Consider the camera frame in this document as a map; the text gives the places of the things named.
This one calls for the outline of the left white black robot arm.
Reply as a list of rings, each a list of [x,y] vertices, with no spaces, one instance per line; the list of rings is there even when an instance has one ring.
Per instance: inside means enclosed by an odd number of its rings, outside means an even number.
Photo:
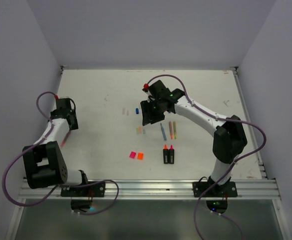
[[[71,131],[78,129],[75,103],[66,97],[55,104],[43,135],[23,155],[27,183],[31,189],[72,186],[73,192],[82,197],[90,190],[87,176],[83,170],[68,170],[61,151]]]

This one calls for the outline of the bright orange marker cap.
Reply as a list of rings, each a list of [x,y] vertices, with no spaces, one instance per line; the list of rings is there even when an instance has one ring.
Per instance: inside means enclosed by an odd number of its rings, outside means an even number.
[[[137,155],[137,159],[138,160],[143,160],[144,159],[144,153],[139,152],[138,155]]]

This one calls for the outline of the yellow highlighter pen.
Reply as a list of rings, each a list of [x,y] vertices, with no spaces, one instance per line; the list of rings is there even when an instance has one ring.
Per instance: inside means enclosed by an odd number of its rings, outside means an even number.
[[[176,121],[173,121],[173,136],[174,136],[174,139],[177,138]]]

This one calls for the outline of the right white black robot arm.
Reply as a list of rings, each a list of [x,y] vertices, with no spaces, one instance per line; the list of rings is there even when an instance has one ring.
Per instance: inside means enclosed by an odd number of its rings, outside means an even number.
[[[147,99],[140,103],[143,126],[163,121],[164,113],[171,112],[194,122],[213,137],[216,162],[208,190],[213,196],[224,193],[225,183],[230,179],[230,165],[248,143],[241,119],[236,115],[218,115],[190,99],[185,90],[169,90],[161,80],[151,85],[146,83],[143,91],[147,94]]]

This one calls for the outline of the orange highlighter pen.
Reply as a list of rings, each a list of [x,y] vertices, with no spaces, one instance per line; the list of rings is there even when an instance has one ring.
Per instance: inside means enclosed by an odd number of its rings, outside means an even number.
[[[170,138],[173,139],[173,126],[172,126],[172,122],[169,121],[169,132],[170,132]]]

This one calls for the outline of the light blue highlighter pen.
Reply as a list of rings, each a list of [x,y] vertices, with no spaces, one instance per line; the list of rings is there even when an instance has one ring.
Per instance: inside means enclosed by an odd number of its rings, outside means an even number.
[[[167,137],[166,137],[166,134],[165,134],[165,130],[164,130],[164,127],[163,127],[163,125],[161,123],[160,123],[160,129],[161,129],[161,132],[162,132],[164,141],[167,141]]]

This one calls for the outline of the pink marker cap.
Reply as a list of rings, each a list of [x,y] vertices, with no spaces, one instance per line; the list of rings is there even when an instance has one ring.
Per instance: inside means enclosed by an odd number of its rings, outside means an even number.
[[[132,152],[130,153],[129,157],[130,157],[131,159],[135,159],[135,157],[136,157],[136,152],[132,151]]]

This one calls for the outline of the black pink marker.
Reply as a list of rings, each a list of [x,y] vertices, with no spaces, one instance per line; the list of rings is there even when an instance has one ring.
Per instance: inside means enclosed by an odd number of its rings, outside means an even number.
[[[175,150],[172,145],[170,145],[169,148],[169,164],[174,164],[174,159],[175,159]]]

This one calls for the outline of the black orange marker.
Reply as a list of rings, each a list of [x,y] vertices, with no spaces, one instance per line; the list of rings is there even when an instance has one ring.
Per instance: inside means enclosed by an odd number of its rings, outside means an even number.
[[[163,148],[163,161],[164,164],[168,164],[169,163],[169,149],[167,147],[167,145],[164,146]]]

